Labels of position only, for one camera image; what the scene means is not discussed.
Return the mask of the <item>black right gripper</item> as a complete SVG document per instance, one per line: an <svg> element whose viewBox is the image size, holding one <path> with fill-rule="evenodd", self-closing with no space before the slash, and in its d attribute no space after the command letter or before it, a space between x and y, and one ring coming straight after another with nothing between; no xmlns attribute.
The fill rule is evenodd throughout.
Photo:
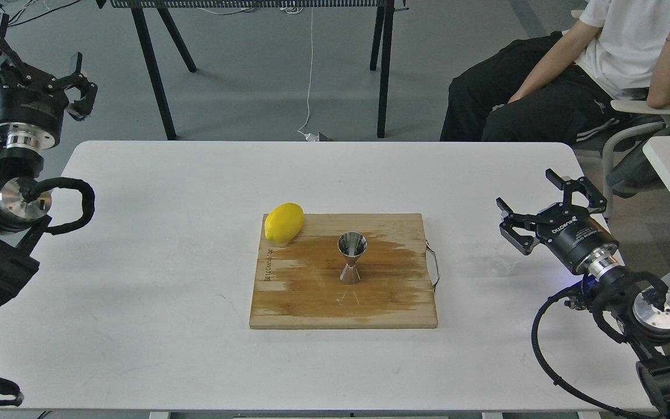
<svg viewBox="0 0 670 419"><path fill-rule="evenodd" d="M545 176L563 193L559 207L574 207L572 196L580 193L587 199L589 213L606 212L606 197L587 177L562 178L552 169L547 169ZM604 252L612 255L619 247L619 242L609 231L592 218L566 215L562 220L551 223L546 222L550 207L532 215L513 212L502 198L497 198L496 204L501 210L501 236L516 250L529 255L538 244L545 244L572 274L588 273L587 266L593 262L594 254Z"/></svg>

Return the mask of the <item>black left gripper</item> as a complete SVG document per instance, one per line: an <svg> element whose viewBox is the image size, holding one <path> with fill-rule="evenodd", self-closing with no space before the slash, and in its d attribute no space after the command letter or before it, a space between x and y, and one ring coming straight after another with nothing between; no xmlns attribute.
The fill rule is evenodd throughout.
<svg viewBox="0 0 670 419"><path fill-rule="evenodd" d="M65 112L75 121L90 116L98 86L83 73L80 52L72 56L72 73L59 79L25 63L5 39L9 23L10 16L0 13L0 140L8 125L25 124L47 133L50 139L43 148L53 148L61 140ZM80 98L69 102L64 92L70 88Z"/></svg>

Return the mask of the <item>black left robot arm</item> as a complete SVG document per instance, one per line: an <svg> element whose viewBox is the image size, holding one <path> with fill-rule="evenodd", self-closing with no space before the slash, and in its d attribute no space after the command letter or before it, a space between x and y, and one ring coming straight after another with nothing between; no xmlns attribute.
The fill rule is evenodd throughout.
<svg viewBox="0 0 670 419"><path fill-rule="evenodd" d="M98 87L82 71L55 77L24 62L5 35L0 14L0 307L16 297L39 271L31 252L44 234L80 230L95 214L95 192L84 180L39 180L42 152L61 139L65 115L83 121Z"/></svg>

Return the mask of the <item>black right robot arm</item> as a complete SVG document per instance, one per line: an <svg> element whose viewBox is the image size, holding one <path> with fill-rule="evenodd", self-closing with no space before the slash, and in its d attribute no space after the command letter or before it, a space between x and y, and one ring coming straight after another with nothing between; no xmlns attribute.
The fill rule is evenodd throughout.
<svg viewBox="0 0 670 419"><path fill-rule="evenodd" d="M562 178L551 169L546 176L563 198L543 211L519 214L503 199L496 201L500 232L521 254L529 255L543 244L571 274L580 276L537 311L531 328L534 356L553 384L570 395L619 417L640 417L580 392L545 360L538 329L548 308L564 300L572 310L586 310L604 334L635 351L636 373L649 401L659 417L670 418L670 287L658 276L635 272L616 260L618 241L593 219L593 214L606 210L607 200L588 178Z"/></svg>

